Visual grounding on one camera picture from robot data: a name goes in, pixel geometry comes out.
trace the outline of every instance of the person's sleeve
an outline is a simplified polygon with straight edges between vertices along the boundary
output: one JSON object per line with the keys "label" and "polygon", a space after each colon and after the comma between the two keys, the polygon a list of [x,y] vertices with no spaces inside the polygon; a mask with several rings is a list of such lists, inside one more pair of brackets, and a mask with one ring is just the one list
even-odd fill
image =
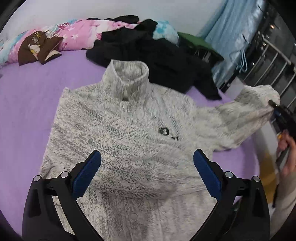
{"label": "person's sleeve", "polygon": [[198,107],[194,115],[197,134],[214,150],[236,148],[269,121],[273,113],[269,100],[280,103],[270,85],[245,86],[232,102]]}

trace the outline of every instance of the light blue curtain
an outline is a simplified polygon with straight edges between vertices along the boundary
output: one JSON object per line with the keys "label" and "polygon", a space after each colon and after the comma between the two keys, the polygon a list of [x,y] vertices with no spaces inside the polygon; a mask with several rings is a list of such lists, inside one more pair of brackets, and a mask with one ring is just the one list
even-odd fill
{"label": "light blue curtain", "polygon": [[197,34],[224,57],[224,61],[212,69],[218,87],[229,80],[241,64],[242,53],[258,29],[265,6],[264,0],[224,0],[214,17]]}

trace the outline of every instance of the jacket collar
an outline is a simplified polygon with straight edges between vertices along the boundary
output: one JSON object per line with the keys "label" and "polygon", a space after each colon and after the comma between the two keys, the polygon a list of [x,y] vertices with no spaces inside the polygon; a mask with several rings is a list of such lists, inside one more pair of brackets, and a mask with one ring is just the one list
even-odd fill
{"label": "jacket collar", "polygon": [[138,101],[149,93],[148,76],[148,66],[143,62],[111,60],[101,84],[112,98]]}

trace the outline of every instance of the blue gripper pad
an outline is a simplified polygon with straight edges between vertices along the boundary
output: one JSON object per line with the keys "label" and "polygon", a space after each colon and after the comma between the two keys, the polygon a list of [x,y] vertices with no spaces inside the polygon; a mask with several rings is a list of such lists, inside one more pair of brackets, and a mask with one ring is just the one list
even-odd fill
{"label": "blue gripper pad", "polygon": [[198,149],[194,152],[193,163],[211,197],[214,197],[219,201],[222,195],[221,182],[210,167],[210,160],[200,149]]}
{"label": "blue gripper pad", "polygon": [[77,174],[72,183],[72,197],[77,199],[82,197],[101,165],[101,154],[93,152],[87,159],[86,164]]}

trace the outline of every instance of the purple bed sheet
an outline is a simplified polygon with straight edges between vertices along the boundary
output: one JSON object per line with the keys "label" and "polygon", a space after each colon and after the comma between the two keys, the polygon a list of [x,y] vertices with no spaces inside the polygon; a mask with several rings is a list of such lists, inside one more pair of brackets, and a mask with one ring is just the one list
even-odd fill
{"label": "purple bed sheet", "polygon": [[[43,66],[15,63],[0,69],[0,210],[20,235],[27,193],[38,174],[63,89],[97,83],[104,71],[87,60],[83,50],[65,51]],[[194,87],[187,94],[199,106],[231,101],[222,93],[221,101],[209,101]],[[215,152],[213,161],[237,177],[259,174],[251,138],[236,149]]]}

